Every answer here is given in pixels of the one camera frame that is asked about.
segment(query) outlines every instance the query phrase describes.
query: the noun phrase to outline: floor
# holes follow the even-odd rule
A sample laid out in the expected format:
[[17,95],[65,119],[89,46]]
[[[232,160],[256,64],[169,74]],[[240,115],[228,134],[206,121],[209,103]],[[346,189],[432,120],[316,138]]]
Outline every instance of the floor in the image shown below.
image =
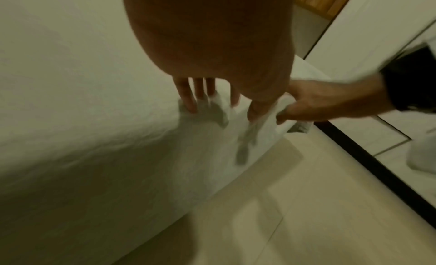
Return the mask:
[[436,264],[436,230],[313,127],[117,265]]
[[301,8],[298,5],[294,6],[292,36],[295,45],[295,54],[302,58],[306,56],[329,23],[329,20],[309,10]]

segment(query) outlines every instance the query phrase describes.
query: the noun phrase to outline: white sheet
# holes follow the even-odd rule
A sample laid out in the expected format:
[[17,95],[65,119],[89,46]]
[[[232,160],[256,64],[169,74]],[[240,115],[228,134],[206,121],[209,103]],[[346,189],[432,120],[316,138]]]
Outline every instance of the white sheet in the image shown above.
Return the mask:
[[[120,0],[0,0],[0,264],[111,264],[223,188],[295,122],[229,87],[187,114]],[[325,78],[296,57],[294,76]]]

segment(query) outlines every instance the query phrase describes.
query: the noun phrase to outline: white bedsheet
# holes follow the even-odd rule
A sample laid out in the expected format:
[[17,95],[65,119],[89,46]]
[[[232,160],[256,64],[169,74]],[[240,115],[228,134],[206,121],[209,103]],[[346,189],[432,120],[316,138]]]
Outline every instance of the white bedsheet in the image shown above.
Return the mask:
[[295,124],[275,124],[288,96],[250,125],[223,80],[188,114],[120,0],[0,0],[0,26],[0,264],[111,264]]

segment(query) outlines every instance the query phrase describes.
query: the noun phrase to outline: black frame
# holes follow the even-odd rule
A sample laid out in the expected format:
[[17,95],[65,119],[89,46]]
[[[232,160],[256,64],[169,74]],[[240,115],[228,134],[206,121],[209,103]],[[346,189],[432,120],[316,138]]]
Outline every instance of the black frame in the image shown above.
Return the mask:
[[332,123],[328,121],[317,122],[315,123],[315,126],[335,141],[362,166],[368,169],[368,171],[378,178],[378,180],[386,185],[419,216],[436,229],[436,208],[434,206],[428,203],[416,191],[404,183],[346,134],[342,133],[342,131]]

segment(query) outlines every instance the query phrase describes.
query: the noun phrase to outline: black sleeve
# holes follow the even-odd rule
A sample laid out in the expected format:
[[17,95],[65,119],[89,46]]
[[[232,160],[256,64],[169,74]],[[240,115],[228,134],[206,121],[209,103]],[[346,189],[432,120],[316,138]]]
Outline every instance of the black sleeve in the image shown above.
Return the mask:
[[427,44],[403,52],[380,72],[397,110],[436,113],[436,59]]

